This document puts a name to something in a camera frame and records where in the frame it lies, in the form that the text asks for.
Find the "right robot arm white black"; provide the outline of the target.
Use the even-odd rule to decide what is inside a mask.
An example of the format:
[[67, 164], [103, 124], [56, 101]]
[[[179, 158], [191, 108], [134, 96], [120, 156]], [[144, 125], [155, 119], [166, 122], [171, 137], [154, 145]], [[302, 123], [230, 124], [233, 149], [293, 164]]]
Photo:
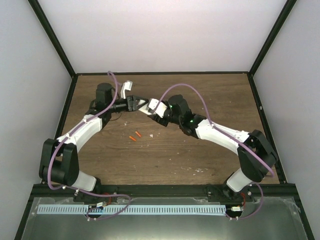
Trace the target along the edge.
[[238, 156], [240, 168], [222, 185], [223, 198], [229, 202], [236, 200], [247, 185], [260, 183], [278, 161], [277, 153], [261, 131], [246, 132], [211, 123], [207, 117], [193, 113], [180, 94], [167, 101], [152, 98], [146, 109], [160, 125], [176, 124], [185, 135], [213, 142]]

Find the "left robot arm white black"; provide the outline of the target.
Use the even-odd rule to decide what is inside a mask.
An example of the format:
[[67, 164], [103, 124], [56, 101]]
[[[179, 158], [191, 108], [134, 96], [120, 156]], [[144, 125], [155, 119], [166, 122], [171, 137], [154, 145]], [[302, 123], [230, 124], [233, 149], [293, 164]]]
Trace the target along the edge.
[[44, 142], [39, 166], [39, 177], [42, 180], [83, 190], [91, 202], [101, 198], [100, 179], [80, 170], [78, 153], [91, 137], [107, 125], [113, 113], [145, 110], [148, 99], [125, 95], [131, 87], [132, 82], [126, 81], [121, 92], [117, 93], [116, 88], [109, 83], [97, 86], [95, 99], [82, 120], [66, 134]]

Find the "white remote control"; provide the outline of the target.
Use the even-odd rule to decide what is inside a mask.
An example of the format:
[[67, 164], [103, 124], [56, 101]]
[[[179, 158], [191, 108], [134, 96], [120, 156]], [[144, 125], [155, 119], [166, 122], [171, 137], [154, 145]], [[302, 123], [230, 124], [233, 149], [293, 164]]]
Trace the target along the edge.
[[148, 112], [149, 108], [148, 108], [148, 105], [145, 107], [145, 109], [141, 109], [139, 110], [140, 112], [146, 114], [146, 115], [152, 115], [150, 112]]

